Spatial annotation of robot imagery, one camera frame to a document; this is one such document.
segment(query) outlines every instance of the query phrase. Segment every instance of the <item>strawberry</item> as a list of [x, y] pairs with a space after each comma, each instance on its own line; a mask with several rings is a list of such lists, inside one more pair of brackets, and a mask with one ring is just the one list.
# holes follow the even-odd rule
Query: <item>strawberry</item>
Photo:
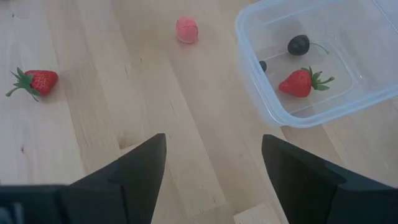
[[58, 80], [58, 75], [51, 71], [31, 70], [24, 73], [20, 68], [17, 68], [17, 71], [18, 75], [11, 72], [18, 80], [14, 84], [16, 87], [9, 91], [6, 96], [11, 96], [17, 89], [23, 88], [37, 101], [35, 96], [48, 95]]
[[322, 82], [319, 76], [322, 72], [312, 73], [312, 69], [301, 68], [293, 72], [285, 81], [279, 84], [279, 90], [296, 97], [307, 97], [311, 92], [311, 86], [314, 90], [325, 91], [330, 89], [324, 84], [333, 81], [335, 78], [330, 77]]

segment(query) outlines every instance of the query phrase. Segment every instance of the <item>wooden table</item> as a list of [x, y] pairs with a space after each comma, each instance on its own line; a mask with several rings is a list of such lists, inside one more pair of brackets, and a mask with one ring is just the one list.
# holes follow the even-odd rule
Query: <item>wooden table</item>
[[[398, 186], [398, 101], [310, 129], [265, 124], [240, 77], [234, 20], [250, 0], [2, 0], [0, 90], [10, 70], [60, 74], [36, 103], [0, 97], [2, 184], [70, 183], [155, 133], [168, 158], [153, 223], [287, 223], [263, 134]], [[179, 16], [200, 40], [175, 40]]]

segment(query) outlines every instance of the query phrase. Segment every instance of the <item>pink ball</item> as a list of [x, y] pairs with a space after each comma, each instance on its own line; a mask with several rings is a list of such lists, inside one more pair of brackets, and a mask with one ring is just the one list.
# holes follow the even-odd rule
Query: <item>pink ball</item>
[[195, 20], [188, 16], [178, 19], [175, 25], [177, 38], [186, 44], [192, 44], [198, 40], [198, 26]]

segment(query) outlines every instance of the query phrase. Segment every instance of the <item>blueberry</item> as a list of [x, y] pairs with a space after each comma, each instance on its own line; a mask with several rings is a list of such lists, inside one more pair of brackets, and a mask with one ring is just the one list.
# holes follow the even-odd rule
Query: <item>blueberry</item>
[[260, 66], [262, 70], [265, 72], [267, 70], [267, 64], [265, 61], [260, 61]]

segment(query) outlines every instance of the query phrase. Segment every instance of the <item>clear plastic container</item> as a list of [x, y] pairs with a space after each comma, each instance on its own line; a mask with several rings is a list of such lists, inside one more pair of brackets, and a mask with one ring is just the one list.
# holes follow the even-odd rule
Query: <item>clear plastic container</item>
[[[246, 88], [264, 119], [308, 128], [398, 95], [398, 0], [263, 0], [243, 9], [236, 35]], [[296, 35], [315, 45], [287, 51]], [[260, 60], [267, 63], [264, 73]], [[278, 90], [293, 71], [311, 66], [327, 91], [295, 98]]]

